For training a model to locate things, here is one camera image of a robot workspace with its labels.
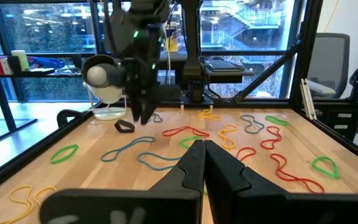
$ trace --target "office chair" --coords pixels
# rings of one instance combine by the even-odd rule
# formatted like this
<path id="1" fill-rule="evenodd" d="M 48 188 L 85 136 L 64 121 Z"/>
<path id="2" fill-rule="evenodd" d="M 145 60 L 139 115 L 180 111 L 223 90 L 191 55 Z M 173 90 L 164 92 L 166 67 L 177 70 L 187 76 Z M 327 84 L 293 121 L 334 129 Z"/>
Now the office chair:
<path id="1" fill-rule="evenodd" d="M 341 97 L 349 75 L 349 49 L 346 34 L 316 34 L 308 73 L 313 98 Z"/>

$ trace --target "black metal frame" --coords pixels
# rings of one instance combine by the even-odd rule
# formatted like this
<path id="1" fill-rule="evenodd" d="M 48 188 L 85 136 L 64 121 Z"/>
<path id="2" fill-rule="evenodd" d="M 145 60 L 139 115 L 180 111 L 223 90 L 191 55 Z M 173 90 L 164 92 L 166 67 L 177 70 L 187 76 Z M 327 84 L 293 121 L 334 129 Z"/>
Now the black metal frame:
<path id="1" fill-rule="evenodd" d="M 0 3 L 14 3 L 17 2 L 17 0 L 0 0 Z M 20 3 L 63 3 L 63 2 L 87 2 L 84 0 L 22 0 L 19 1 Z M 294 13 L 293 21 L 291 23 L 291 34 L 290 34 L 290 41 L 289 45 L 293 45 L 296 42 L 296 33 L 298 30 L 298 21 L 300 18 L 300 11 L 301 11 L 301 5 L 303 3 L 303 0 L 296 0 L 296 4 L 294 7 L 294 10 L 298 10 L 298 12 Z M 94 0 L 90 0 L 91 11 L 95 11 L 95 7 L 97 6 L 97 2 Z M 251 99 L 246 98 L 243 101 L 239 103 L 214 103 L 215 107 L 224 107 L 224 108 L 291 108 L 294 109 L 297 113 L 299 113 L 301 116 L 305 117 L 304 113 L 301 111 L 302 106 L 302 99 L 301 99 L 301 93 L 299 88 L 299 82 L 301 78 L 307 78 L 307 73 L 309 70 L 309 64 L 311 59 L 311 52 L 313 49 L 314 44 L 314 38 L 317 31 L 318 26 L 318 20 L 319 15 L 321 11 L 321 7 L 323 4 L 323 0 L 308 0 L 306 3 L 306 13 L 304 17 L 303 22 L 303 33 L 301 36 L 301 44 L 298 46 L 298 57 L 296 59 L 295 67 L 294 67 L 294 77 L 292 85 L 289 86 L 289 90 L 291 93 L 291 96 L 289 99 Z M 97 24 L 95 26 L 98 28 L 98 18 L 93 18 L 93 25 L 94 23 Z M 101 40 L 101 34 L 99 30 L 95 30 L 96 40 Z M 96 47 L 97 52 L 95 54 L 102 54 L 104 53 L 102 50 L 102 46 Z M 231 51 L 231 52 L 202 52 L 202 55 L 284 55 L 285 51 L 268 51 L 268 52 L 254 52 L 254 51 Z M 64 54 L 29 54 L 29 55 L 38 55 L 42 57 L 69 57 L 69 53 Z M 176 70 L 178 74 L 182 74 L 182 62 L 177 62 L 177 68 L 172 67 L 173 70 Z M 288 80 L 290 77 L 290 71 L 292 67 L 292 60 L 287 61 L 285 64 L 285 70 L 286 73 L 288 73 L 286 76 L 287 80 L 283 80 L 283 83 L 288 84 Z M 180 83 L 182 80 L 181 76 L 176 75 L 176 83 Z M 286 95 L 288 90 L 282 90 L 280 93 L 280 96 Z M 165 107 L 179 107 L 181 105 L 180 101 L 164 101 L 161 106 Z M 353 103 L 350 103 L 346 100 L 321 100 L 321 101 L 314 101 L 314 105 L 316 109 L 324 108 L 326 110 L 329 110 L 330 108 L 358 108 L 358 105 L 355 105 Z M 205 108 L 209 106 L 209 104 L 205 103 L 189 103 L 185 105 L 186 107 L 190 108 Z M 37 144 L 33 145 L 30 149 L 28 149 L 23 155 L 17 156 L 14 158 L 11 162 L 5 164 L 3 167 L 0 167 L 0 183 L 4 180 L 6 180 L 8 177 L 13 175 L 15 172 L 17 172 L 20 168 L 24 167 L 26 164 L 28 164 L 31 160 L 33 160 L 36 156 L 43 153 L 48 147 L 53 145 L 55 142 L 60 140 L 64 135 L 71 132 L 75 127 L 82 124 L 87 118 L 89 118 L 92 115 L 92 113 L 87 113 L 85 117 L 82 118 L 75 118 L 72 121 L 70 121 L 68 124 L 66 124 L 64 127 L 56 130 L 51 135 L 47 136 Z M 305 117 L 308 121 L 310 121 L 312 124 L 317 126 L 319 129 L 324 131 L 328 136 L 332 137 L 336 141 L 338 141 L 340 144 L 342 144 L 344 147 L 348 148 L 350 151 L 352 151 L 354 154 L 358 156 L 358 147 L 353 144 L 352 142 L 344 139 L 342 136 L 340 136 L 338 133 L 336 133 L 331 128 L 327 127 L 326 125 L 322 124 L 319 121 L 311 121 L 308 118 Z"/>

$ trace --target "white ball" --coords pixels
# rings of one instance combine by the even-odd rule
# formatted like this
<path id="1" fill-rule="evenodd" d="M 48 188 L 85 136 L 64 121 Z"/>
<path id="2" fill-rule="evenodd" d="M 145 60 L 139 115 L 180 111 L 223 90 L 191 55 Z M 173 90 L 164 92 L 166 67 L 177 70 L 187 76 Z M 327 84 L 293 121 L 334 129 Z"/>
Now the white ball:
<path id="1" fill-rule="evenodd" d="M 93 66 L 87 71 L 87 81 L 93 85 L 102 85 L 107 81 L 104 68 Z"/>

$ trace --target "wooden surface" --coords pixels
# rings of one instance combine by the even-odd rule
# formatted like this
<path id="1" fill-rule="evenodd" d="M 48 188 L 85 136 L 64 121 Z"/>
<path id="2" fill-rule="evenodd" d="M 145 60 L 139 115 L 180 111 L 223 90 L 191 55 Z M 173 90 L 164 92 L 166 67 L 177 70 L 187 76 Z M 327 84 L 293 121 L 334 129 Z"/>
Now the wooden surface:
<path id="1" fill-rule="evenodd" d="M 280 153 L 288 159 L 285 171 L 299 177 L 313 179 L 322 184 L 327 193 L 358 193 L 358 157 L 335 140 L 325 135 L 318 128 L 306 121 L 292 110 L 251 110 L 251 109 L 215 109 L 214 114 L 223 116 L 223 121 L 212 121 L 197 117 L 200 110 L 184 110 L 160 108 L 157 111 L 164 119 L 162 123 L 149 123 L 146 126 L 136 124 L 135 133 L 120 134 L 114 127 L 115 121 L 98 121 L 88 119 L 58 143 L 50 147 L 16 175 L 0 185 L 0 222 L 18 217 L 25 210 L 25 205 L 12 203 L 8 199 L 10 191 L 21 185 L 33 185 L 34 194 L 48 186 L 55 186 L 58 190 L 67 188 L 96 188 L 96 189 L 139 189 L 147 190 L 169 171 L 153 171 L 136 160 L 137 154 L 144 151 L 158 153 L 161 156 L 177 157 L 185 153 L 179 145 L 183 138 L 192 136 L 190 131 L 183 131 L 172 137 L 162 136 L 162 132 L 171 128 L 192 126 L 201 131 L 207 131 L 210 139 L 221 145 L 222 139 L 218 131 L 224 124 L 232 123 L 238 130 L 227 133 L 237 142 L 235 149 L 228 150 L 236 155 L 245 146 L 254 147 L 256 155 L 247 158 L 244 163 L 253 170 L 271 180 L 289 192 L 308 192 L 299 182 L 285 182 L 277 178 L 275 170 L 277 163 L 270 159 L 272 152 Z M 263 149 L 259 143 L 264 139 L 275 138 L 263 129 L 259 134 L 248 134 L 243 129 L 247 125 L 240 119 L 242 114 L 254 115 L 257 121 L 267 125 L 266 115 L 275 115 L 289 121 L 287 127 L 279 126 L 283 140 L 275 144 L 272 151 Z M 133 121 L 131 114 L 125 120 Z M 140 143 L 124 152 L 114 162 L 102 162 L 100 157 L 106 151 L 122 147 L 134 138 L 154 136 L 154 143 Z M 69 160 L 52 165 L 50 157 L 64 146 L 78 144 L 79 150 Z M 323 176 L 311 168 L 311 161 L 318 156 L 329 156 L 338 165 L 340 179 L 334 180 Z M 147 157 L 146 160 L 154 166 L 166 166 L 174 162 L 165 162 Z M 24 199 L 25 191 L 14 195 Z M 36 206 L 31 214 L 17 223 L 38 223 L 39 207 Z M 203 223 L 212 223 L 212 217 L 207 197 L 204 198 Z"/>

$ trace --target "black rubber band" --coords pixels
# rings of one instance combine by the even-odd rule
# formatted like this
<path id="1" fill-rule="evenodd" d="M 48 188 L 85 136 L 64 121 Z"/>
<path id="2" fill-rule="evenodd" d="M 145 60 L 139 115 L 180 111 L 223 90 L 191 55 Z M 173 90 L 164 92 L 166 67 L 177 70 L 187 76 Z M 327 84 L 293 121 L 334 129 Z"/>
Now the black rubber band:
<path id="1" fill-rule="evenodd" d="M 124 121 L 119 119 L 116 123 L 115 123 L 115 128 L 116 130 L 118 130 L 120 133 L 133 133 L 134 132 L 134 125 L 130 122 Z"/>

